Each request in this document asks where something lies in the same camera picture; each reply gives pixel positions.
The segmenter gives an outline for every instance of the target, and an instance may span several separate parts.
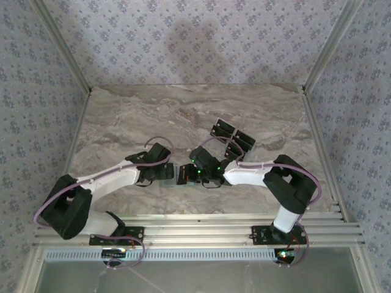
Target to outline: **patterned wallpaper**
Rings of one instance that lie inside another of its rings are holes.
[[[348,209],[391,292],[391,3],[366,1],[311,94]]]
[[[13,292],[36,211],[60,175],[85,94],[26,0],[0,1],[0,292]]]
[[[303,84],[344,0],[45,0],[90,85]]]

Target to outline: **marble surface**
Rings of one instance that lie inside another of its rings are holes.
[[[132,85],[94,87],[71,162],[73,176],[89,175],[143,150],[162,135],[175,145],[171,162],[190,162],[190,150],[205,139],[217,118],[257,142],[245,161],[263,162],[287,154],[321,182],[323,198],[312,211],[329,211],[332,198],[298,91],[293,85]],[[224,145],[206,148],[222,159]],[[219,189],[124,187],[97,201],[97,211],[121,215],[276,212],[279,203],[264,187]]]

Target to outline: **black mounting plate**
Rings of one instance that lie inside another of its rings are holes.
[[[134,238],[139,239],[141,242],[144,238],[144,227],[138,227],[138,226],[129,226],[125,227],[125,232],[123,234],[124,236],[132,236]],[[129,240],[121,239],[121,240],[107,240],[97,237],[96,235],[90,235],[90,242],[89,244],[91,246],[107,246],[107,245],[115,245],[115,246],[140,246],[140,244],[136,241],[133,241],[132,243]]]
[[[272,232],[270,230],[270,226],[252,226],[250,239],[252,239],[252,243],[254,245],[286,245],[288,246],[292,237],[296,237],[299,241],[299,244],[307,244],[307,240],[305,239],[305,235],[300,226],[294,226],[292,230],[287,234],[284,240],[277,240],[272,236]]]

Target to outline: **wall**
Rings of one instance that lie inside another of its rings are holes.
[[[0,292],[13,292],[85,94],[25,0],[0,1]]]
[[[45,0],[90,85],[303,84],[344,0]]]
[[[391,4],[366,1],[311,93],[348,209],[391,292]]]

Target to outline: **glass panel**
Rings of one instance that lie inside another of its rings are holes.
[[[157,261],[116,271],[106,270],[100,261],[46,262],[36,293],[46,292],[360,293],[362,289],[350,249],[312,248],[302,264],[289,269],[266,261]]]

